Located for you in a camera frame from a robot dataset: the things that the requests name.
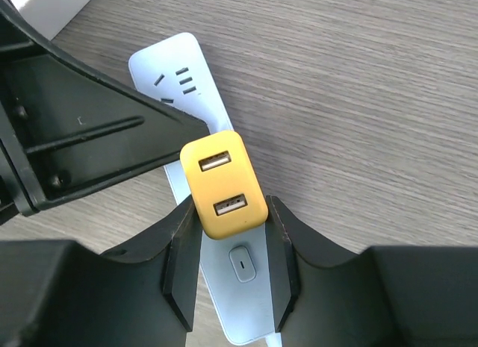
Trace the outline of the white power strip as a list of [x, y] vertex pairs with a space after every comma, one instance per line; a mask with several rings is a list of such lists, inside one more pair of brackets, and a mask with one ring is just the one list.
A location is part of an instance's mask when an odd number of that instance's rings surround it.
[[91, 0], [10, 0], [45, 38], [55, 38]]

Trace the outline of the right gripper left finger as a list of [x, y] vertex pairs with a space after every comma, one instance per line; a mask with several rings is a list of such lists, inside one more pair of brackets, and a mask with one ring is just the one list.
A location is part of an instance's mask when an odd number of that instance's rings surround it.
[[74, 240], [1, 243], [3, 346], [184, 346], [202, 228], [191, 198], [101, 254]]

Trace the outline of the blue power strip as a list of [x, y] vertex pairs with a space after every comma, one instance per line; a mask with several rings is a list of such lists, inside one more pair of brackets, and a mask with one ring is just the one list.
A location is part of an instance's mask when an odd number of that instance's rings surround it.
[[267, 207], [200, 45], [180, 33], [134, 53], [136, 89], [203, 120], [209, 135], [165, 166], [177, 202], [192, 196], [203, 225], [200, 266], [224, 334], [244, 346], [280, 346], [273, 322]]

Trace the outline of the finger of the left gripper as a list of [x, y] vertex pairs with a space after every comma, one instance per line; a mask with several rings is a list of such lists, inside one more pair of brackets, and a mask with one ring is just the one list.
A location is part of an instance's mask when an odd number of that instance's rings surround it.
[[75, 59], [1, 0], [1, 214], [30, 216], [179, 158], [206, 124]]

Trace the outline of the yellow plug adapter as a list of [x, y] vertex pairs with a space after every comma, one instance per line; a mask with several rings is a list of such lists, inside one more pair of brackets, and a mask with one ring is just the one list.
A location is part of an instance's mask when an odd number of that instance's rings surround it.
[[206, 235], [223, 240], [265, 222], [268, 208], [239, 133], [186, 144], [180, 162]]

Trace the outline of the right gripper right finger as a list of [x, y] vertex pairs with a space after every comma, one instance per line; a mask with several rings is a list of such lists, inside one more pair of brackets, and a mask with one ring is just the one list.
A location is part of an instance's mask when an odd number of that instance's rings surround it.
[[477, 248], [353, 253], [275, 196], [265, 223], [274, 327], [284, 346], [475, 346]]

